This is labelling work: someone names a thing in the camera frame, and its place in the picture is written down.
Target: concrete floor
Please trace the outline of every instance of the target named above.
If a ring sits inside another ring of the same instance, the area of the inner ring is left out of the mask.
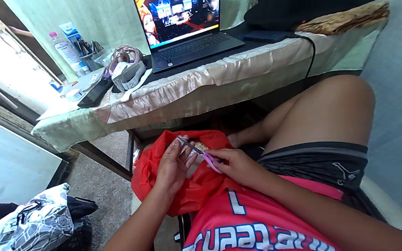
[[[123,131],[92,143],[125,166],[127,142],[128,133]],[[75,162],[68,183],[71,187],[70,196],[95,201],[99,206],[89,217],[92,223],[92,250],[101,250],[131,215],[131,183],[83,154]],[[180,246],[172,239],[177,231],[177,219],[167,216],[154,241],[156,250],[180,250]]]

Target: red plastic bag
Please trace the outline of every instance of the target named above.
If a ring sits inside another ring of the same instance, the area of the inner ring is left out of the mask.
[[[178,135],[188,135],[189,138],[199,139],[209,149],[232,148],[224,133],[217,130],[205,131],[164,131],[153,143],[153,146],[142,153],[137,163],[131,188],[136,196],[143,201],[156,183],[159,162],[167,146]],[[193,174],[192,179],[185,179],[179,192],[168,210],[168,215],[174,217],[200,210],[210,197],[220,195],[231,188],[241,192],[241,186],[225,174],[219,174],[207,167],[203,161]]]

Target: black shorts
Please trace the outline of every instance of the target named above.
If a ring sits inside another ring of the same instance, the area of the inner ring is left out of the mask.
[[[344,204],[385,221],[360,189],[368,162],[366,146],[346,142],[311,142],[284,147],[263,156],[264,144],[246,145],[242,150],[275,174],[335,187],[343,191]]]

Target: scissors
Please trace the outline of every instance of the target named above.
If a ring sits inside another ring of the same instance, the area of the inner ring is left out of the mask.
[[[206,162],[210,165],[210,167],[211,167],[213,170],[215,170],[215,172],[217,172],[217,173],[222,173],[220,170],[218,170],[217,168],[215,168],[214,165],[212,164],[212,162],[215,162],[215,163],[219,163],[219,162],[216,161],[210,154],[204,152],[203,150],[201,150],[201,149],[199,149],[199,148],[197,148],[197,147],[194,147],[193,145],[191,145],[189,142],[187,142],[187,141],[186,141],[184,138],[182,138],[181,136],[178,136],[177,138],[178,138],[179,140],[181,140],[181,142],[182,142],[184,145],[187,145],[188,147],[190,147],[190,148],[192,148],[193,150],[195,150],[199,155],[201,155],[201,156],[206,160]]]

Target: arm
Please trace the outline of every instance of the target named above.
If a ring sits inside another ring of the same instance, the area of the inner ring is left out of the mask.
[[[21,36],[25,36],[25,37],[33,37],[32,33],[30,33],[29,31],[20,30],[20,29],[15,28],[14,26],[9,26],[9,29],[17,35],[21,35]]]
[[[343,250],[402,250],[402,231],[267,171],[240,150],[209,150],[215,167],[291,210]]]
[[[153,189],[137,211],[115,232],[103,251],[149,251],[175,194],[185,181],[187,169],[197,154],[188,159],[191,149],[181,155],[182,147],[175,140],[167,148],[159,163],[158,176]]]

